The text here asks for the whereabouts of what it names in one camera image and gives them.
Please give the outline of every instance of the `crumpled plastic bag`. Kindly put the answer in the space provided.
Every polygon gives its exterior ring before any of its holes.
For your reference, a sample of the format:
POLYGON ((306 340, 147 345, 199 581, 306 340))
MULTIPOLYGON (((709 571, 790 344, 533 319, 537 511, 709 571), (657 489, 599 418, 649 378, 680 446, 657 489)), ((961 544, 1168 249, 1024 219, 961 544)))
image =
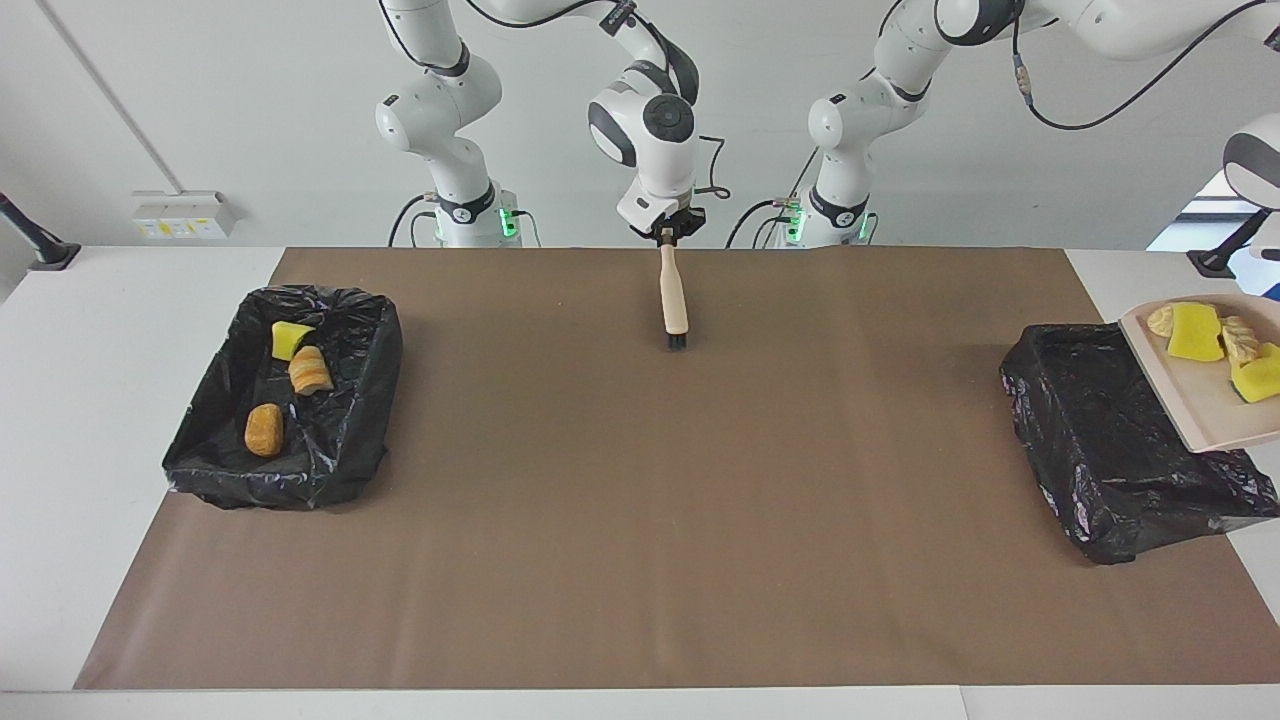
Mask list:
POLYGON ((223 509, 312 510, 355 500, 385 454, 402 350, 387 297, 315 286, 251 292, 165 454, 170 489, 223 509), (288 364, 271 357, 276 320, 316 328, 303 343, 324 354, 332 392, 293 393, 288 364), (248 414, 264 402, 284 410, 284 448, 273 459, 244 447, 248 414))
POLYGON ((1032 325, 1000 373, 1044 500, 1093 562, 1280 515, 1248 454, 1187 450, 1119 325, 1032 325))

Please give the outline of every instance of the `brown paper mat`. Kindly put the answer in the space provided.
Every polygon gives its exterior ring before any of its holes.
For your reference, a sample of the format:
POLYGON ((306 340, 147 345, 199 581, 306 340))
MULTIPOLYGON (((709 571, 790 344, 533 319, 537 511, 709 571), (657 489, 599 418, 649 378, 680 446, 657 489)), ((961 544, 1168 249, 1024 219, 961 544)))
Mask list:
MULTIPOLYGON (((1280 682, 1229 542, 1068 543, 997 366, 1065 254, 289 250, 387 293, 392 448, 335 512, 165 498, 78 688, 1280 682)), ((228 316, 233 311, 228 307, 228 316)))

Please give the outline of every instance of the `yellow sponge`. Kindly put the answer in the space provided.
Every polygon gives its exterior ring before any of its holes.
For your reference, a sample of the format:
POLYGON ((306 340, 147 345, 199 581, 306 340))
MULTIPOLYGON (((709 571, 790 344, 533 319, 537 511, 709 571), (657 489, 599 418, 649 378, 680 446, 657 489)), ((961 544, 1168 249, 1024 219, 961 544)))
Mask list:
POLYGON ((1266 342, 1258 350, 1257 360, 1233 365, 1231 384, 1245 402, 1262 402, 1280 395, 1280 347, 1266 342))
POLYGON ((271 325, 271 357, 288 363, 302 345, 302 338, 315 328, 279 322, 271 325))
POLYGON ((1226 357, 1217 336, 1222 322, 1217 310, 1202 302, 1174 304, 1174 336, 1169 338, 1169 354, 1185 360, 1215 363, 1226 357))

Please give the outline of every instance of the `white table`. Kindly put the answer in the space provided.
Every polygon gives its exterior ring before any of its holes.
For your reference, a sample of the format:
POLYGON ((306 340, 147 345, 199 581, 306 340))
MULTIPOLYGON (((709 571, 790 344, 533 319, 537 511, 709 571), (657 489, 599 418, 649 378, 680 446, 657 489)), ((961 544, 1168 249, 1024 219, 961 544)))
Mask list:
MULTIPOLYGON (((87 247, 0 305, 4 717, 1274 717, 1248 688, 805 688, 609 692, 68 692, 164 497, 160 457, 232 310, 280 249, 87 247)), ((1178 254, 1073 251, 1106 319, 1234 286, 1178 254)), ((1257 448, 1280 478, 1280 443, 1257 448)), ((1280 521, 1231 536, 1280 618, 1280 521)))

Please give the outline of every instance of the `bread roll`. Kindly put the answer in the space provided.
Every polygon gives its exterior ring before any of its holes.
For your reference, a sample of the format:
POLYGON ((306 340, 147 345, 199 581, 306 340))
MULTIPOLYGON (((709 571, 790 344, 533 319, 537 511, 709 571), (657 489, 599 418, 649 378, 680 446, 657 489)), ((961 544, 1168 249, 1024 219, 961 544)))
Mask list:
POLYGON ((302 397, 333 389, 333 378, 329 377, 329 368, 319 347, 308 345, 298 350, 289 361, 289 382, 293 383, 293 392, 302 397))
POLYGON ((1160 337, 1174 337, 1174 306, 1165 305, 1147 315, 1147 328, 1160 337))
POLYGON ((1243 318, 1233 315, 1222 319, 1222 347, 1226 348, 1226 357, 1233 364, 1243 365, 1257 360, 1260 346, 1258 336, 1243 318))
POLYGON ((259 405, 244 424, 244 446, 259 457, 275 457, 284 448, 284 413, 279 405, 259 405))

